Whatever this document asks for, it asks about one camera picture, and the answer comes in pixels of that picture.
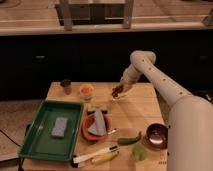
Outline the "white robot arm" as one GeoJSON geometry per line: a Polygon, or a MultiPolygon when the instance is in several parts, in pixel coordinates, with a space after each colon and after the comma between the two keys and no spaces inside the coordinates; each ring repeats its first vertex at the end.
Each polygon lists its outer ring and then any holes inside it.
{"type": "Polygon", "coordinates": [[[154,66],[152,51],[134,51],[120,83],[127,91],[144,74],[170,107],[167,171],[213,171],[213,104],[154,66]]]}

